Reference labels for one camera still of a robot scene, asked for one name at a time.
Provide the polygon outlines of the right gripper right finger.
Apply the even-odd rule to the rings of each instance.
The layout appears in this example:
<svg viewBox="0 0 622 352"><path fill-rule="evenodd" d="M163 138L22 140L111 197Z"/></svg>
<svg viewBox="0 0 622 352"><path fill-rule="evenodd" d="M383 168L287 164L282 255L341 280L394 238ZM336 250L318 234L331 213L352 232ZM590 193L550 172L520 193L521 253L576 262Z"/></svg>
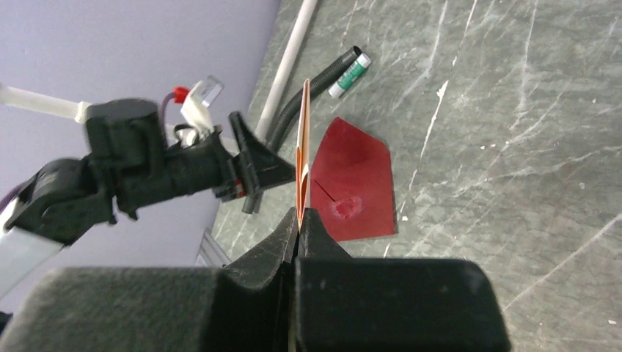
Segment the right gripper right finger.
<svg viewBox="0 0 622 352"><path fill-rule="evenodd" d="M299 351L509 351L494 289L462 259L355 258L304 214L295 264Z"/></svg>

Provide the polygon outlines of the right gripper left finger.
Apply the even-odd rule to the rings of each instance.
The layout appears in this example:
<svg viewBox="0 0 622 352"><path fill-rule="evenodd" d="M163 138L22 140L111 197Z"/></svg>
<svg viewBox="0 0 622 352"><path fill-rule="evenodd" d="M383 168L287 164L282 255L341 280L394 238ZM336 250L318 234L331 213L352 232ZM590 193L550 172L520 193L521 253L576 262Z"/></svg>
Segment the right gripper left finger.
<svg viewBox="0 0 622 352"><path fill-rule="evenodd" d="M229 265L65 268L1 334L3 351L286 351L296 213Z"/></svg>

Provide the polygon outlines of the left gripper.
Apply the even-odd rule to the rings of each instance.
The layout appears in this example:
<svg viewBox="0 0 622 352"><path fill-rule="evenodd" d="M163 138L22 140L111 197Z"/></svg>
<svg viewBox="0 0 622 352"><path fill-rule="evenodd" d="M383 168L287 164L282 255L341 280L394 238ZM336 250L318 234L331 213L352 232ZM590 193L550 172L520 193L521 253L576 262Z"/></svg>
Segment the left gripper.
<svg viewBox="0 0 622 352"><path fill-rule="evenodd" d="M250 130L243 115L228 115L237 158L229 153L221 140L222 126L205 135L194 126L167 126L167 138L173 144L167 151L167 171L176 197L211 190L217 199L229 202L295 181L295 166L267 149Z"/></svg>

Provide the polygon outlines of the tan letter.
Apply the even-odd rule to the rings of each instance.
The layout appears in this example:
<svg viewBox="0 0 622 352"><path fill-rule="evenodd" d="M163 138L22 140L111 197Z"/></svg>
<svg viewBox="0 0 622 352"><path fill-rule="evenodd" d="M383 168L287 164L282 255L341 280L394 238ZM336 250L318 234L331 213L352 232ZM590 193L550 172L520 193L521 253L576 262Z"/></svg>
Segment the tan letter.
<svg viewBox="0 0 622 352"><path fill-rule="evenodd" d="M301 229L304 212L309 202L309 149L310 149L310 80L302 87L296 140L296 216Z"/></svg>

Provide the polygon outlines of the red envelope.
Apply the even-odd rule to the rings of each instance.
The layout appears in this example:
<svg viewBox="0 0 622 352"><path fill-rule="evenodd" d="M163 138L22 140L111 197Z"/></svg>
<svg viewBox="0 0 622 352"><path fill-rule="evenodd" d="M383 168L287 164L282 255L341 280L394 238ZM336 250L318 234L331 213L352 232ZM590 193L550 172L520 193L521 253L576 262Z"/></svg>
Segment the red envelope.
<svg viewBox="0 0 622 352"><path fill-rule="evenodd" d="M310 172L310 206L336 241L395 234L390 153L344 119L327 128Z"/></svg>

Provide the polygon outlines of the green glue stick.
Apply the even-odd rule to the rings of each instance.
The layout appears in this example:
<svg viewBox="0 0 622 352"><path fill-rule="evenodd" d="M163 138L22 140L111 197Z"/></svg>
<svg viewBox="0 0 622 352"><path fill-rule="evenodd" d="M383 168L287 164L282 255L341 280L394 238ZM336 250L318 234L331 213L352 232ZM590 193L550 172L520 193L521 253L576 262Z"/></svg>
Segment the green glue stick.
<svg viewBox="0 0 622 352"><path fill-rule="evenodd" d="M340 98L362 76L371 62L367 54L361 53L349 68L330 86L328 89L329 95L334 99Z"/></svg>

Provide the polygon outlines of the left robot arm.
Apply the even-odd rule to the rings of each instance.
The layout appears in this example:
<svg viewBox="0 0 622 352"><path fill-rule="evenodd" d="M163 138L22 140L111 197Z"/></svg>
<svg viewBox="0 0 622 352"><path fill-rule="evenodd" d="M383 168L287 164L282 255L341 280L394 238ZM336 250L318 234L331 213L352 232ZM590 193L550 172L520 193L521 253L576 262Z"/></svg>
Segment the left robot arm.
<svg viewBox="0 0 622 352"><path fill-rule="evenodd" d="M93 226L115 224L116 212L137 219L140 208L197 192L227 202L295 179L294 166L259 142L237 112L229 116L235 155L218 131L190 147L167 146L151 100L113 100L86 113L89 155L46 164L1 212L2 293Z"/></svg>

